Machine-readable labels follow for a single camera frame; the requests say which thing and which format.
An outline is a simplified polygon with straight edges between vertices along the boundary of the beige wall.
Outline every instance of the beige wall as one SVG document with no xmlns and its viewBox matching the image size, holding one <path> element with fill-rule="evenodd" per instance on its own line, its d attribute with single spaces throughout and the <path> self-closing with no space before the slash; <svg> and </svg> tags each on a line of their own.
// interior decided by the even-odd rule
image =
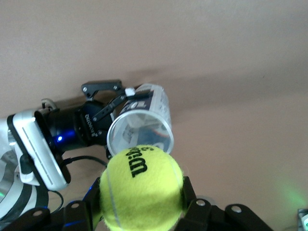
<svg viewBox="0 0 308 231">
<path fill-rule="evenodd" d="M 308 207 L 306 0 L 2 0 L 0 60 L 2 117 L 82 96 L 90 80 L 162 85 L 173 156 L 196 193 L 296 230 Z M 104 156 L 66 155 L 89 152 Z M 101 172 L 70 169 L 67 202 Z"/>
</svg>

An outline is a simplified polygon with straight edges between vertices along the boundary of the wilson logo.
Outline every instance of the wilson logo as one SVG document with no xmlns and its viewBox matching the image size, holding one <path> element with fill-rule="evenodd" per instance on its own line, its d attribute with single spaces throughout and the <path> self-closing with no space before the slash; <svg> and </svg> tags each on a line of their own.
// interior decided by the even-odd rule
<svg viewBox="0 0 308 231">
<path fill-rule="evenodd" d="M 153 151 L 154 149 L 151 147 L 143 147 L 141 149 L 134 147 L 130 148 L 129 153 L 126 154 L 129 159 L 129 168 L 131 171 L 131 175 L 134 178 L 136 175 L 145 172 L 148 167 L 145 163 L 145 159 L 142 158 L 141 151 L 150 150 Z"/>
</svg>

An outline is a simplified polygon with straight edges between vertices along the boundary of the black wire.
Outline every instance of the black wire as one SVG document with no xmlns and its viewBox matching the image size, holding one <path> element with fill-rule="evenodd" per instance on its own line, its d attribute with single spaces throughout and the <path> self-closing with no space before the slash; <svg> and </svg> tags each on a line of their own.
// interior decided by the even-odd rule
<svg viewBox="0 0 308 231">
<path fill-rule="evenodd" d="M 70 163 L 72 163 L 74 161 L 84 160 L 84 159 L 94 160 L 94 161 L 104 165 L 105 167 L 107 167 L 107 163 L 105 161 L 101 160 L 100 158 L 97 158 L 97 157 L 94 157 L 94 156 L 90 156 L 90 155 L 81 155 L 81 156 L 65 159 L 63 161 L 63 163 L 60 165 L 60 168 L 62 168 L 64 165 L 68 165 L 68 164 L 70 164 Z"/>
<path fill-rule="evenodd" d="M 103 161 L 103 160 L 97 158 L 97 157 L 90 156 L 90 155 L 81 155 L 81 156 L 77 156 L 77 157 L 65 159 L 65 160 L 62 162 L 62 164 L 60 165 L 60 168 L 62 169 L 62 167 L 65 166 L 65 165 L 68 165 L 68 164 L 70 164 L 70 163 L 72 163 L 72 162 L 74 162 L 74 161 L 77 161 L 77 160 L 84 160 L 84 159 L 94 160 L 94 161 L 96 161 L 96 162 L 98 162 L 98 163 L 104 165 L 105 167 L 107 167 L 107 163 L 106 163 L 105 161 Z M 60 206 L 59 206 L 56 210 L 54 210 L 54 211 L 52 212 L 52 214 L 53 214 L 53 213 L 55 213 L 55 212 L 58 212 L 58 211 L 61 209 L 61 207 L 63 206 L 63 203 L 64 203 L 64 198 L 63 198 L 63 196 L 61 195 L 61 193 L 59 193 L 58 191 L 52 191 L 52 192 L 55 193 L 55 194 L 57 194 L 57 195 L 61 198 L 61 204 L 60 204 Z"/>
<path fill-rule="evenodd" d="M 56 210 L 54 210 L 51 214 L 53 214 L 53 213 L 55 213 L 55 212 L 58 212 L 58 211 L 61 209 L 61 207 L 63 206 L 63 203 L 64 203 L 64 198 L 63 198 L 63 196 L 62 196 L 61 193 L 59 193 L 58 191 L 52 191 L 52 192 L 55 193 L 55 194 L 57 194 L 57 195 L 61 198 L 61 204 L 60 204 L 60 206 L 59 206 Z"/>
</svg>

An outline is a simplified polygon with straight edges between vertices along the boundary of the ball seam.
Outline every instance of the ball seam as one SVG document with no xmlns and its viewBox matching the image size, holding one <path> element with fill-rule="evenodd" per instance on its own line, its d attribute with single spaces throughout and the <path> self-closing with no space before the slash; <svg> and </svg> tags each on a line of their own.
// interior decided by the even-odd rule
<svg viewBox="0 0 308 231">
<path fill-rule="evenodd" d="M 124 231 L 124 229 L 121 227 L 121 223 L 120 223 L 119 217 L 118 217 L 117 212 L 116 212 L 116 206 L 115 206 L 116 204 L 115 204 L 114 196 L 113 196 L 113 193 L 112 193 L 111 181 L 110 181 L 110 177 L 109 177 L 109 174 L 108 174 L 109 173 L 108 168 L 106 169 L 106 173 L 107 173 L 109 194 L 110 194 L 110 198 L 111 198 L 112 209 L 113 209 L 114 215 L 115 215 L 115 220 L 116 220 L 119 228 L 122 231 Z"/>
</svg>

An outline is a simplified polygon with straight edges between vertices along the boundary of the tennis ball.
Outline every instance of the tennis ball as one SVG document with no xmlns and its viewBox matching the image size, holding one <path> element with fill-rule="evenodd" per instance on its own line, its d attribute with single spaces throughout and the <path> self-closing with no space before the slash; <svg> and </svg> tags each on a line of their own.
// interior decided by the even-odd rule
<svg viewBox="0 0 308 231">
<path fill-rule="evenodd" d="M 111 231 L 167 231 L 182 213 L 183 174 L 163 150 L 121 151 L 100 180 L 101 210 Z"/>
</svg>

